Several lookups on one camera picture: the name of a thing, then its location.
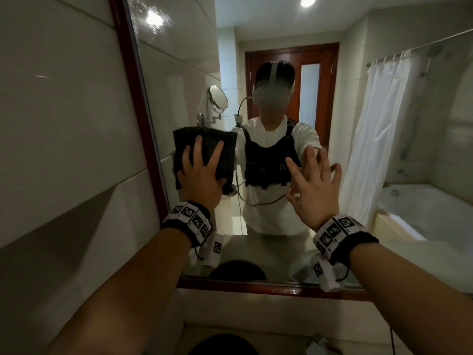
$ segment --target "wooden door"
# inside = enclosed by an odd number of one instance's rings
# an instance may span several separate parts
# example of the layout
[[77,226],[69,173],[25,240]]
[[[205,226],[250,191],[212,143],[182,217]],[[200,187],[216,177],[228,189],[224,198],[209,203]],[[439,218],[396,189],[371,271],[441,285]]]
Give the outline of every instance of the wooden door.
[[[289,102],[286,115],[299,121],[301,107],[301,78],[304,65],[318,65],[318,86],[314,88],[316,109],[315,130],[320,137],[320,144],[328,147],[330,122],[334,103],[335,77],[338,60],[338,43],[314,46],[293,47],[289,49],[256,51],[245,53],[246,92],[253,92],[256,71],[264,62],[284,60],[290,62],[296,70],[294,93]],[[258,117],[259,110],[252,101],[248,102],[248,119]]]

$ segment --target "shower head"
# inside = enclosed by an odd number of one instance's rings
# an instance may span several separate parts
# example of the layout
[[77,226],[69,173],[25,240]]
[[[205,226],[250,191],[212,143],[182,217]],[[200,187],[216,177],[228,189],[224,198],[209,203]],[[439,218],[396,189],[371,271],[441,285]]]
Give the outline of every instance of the shower head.
[[440,53],[442,53],[442,50],[443,50],[443,46],[440,46],[440,45],[433,46],[433,47],[430,47],[427,50],[425,55],[429,58],[432,58],[432,57],[438,56]]

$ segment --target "frosted glass panel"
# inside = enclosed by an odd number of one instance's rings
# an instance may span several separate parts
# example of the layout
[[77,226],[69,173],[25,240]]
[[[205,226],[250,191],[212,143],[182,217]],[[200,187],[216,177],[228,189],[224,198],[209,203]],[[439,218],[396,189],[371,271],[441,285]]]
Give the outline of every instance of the frosted glass panel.
[[302,65],[299,122],[316,127],[320,64]]

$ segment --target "shoulder strap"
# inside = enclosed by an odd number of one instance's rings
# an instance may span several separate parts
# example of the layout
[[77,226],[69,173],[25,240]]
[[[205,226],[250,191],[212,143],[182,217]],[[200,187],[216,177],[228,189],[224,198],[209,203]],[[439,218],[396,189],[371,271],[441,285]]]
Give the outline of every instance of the shoulder strap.
[[292,136],[292,130],[297,125],[297,122],[293,121],[292,119],[287,119],[287,130],[286,130],[286,137]]
[[241,128],[243,130],[243,133],[245,134],[246,143],[251,142],[250,133],[248,133],[248,130],[244,126],[241,126]]

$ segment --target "neck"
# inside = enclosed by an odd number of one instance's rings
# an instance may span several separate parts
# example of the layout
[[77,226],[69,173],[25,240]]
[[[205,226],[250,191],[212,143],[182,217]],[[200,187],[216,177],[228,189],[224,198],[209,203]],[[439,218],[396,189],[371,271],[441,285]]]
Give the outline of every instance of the neck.
[[278,116],[266,116],[264,114],[261,114],[260,119],[266,131],[274,131],[276,128],[279,127],[282,120],[284,119],[284,114]]

